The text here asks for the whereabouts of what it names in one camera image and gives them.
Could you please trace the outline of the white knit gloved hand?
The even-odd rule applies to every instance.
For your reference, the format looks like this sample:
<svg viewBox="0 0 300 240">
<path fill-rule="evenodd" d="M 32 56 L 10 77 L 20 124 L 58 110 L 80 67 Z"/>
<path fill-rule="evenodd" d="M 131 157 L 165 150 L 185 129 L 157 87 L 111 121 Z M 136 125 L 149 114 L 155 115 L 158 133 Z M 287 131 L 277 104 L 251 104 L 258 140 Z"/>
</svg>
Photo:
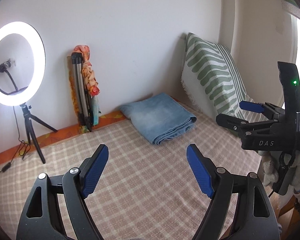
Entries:
<svg viewBox="0 0 300 240">
<path fill-rule="evenodd" d="M 263 184 L 264 186 L 271 185 L 279 180 L 278 169 L 275 165 L 279 162 L 278 157 L 274 157 L 269 151 L 259 151 L 258 154 L 262 157 L 263 161 Z M 289 179 L 290 185 L 294 187 L 296 193 L 300 192 L 300 151 L 296 151 L 295 160 L 290 167 L 293 170 L 293 176 Z"/>
</svg>

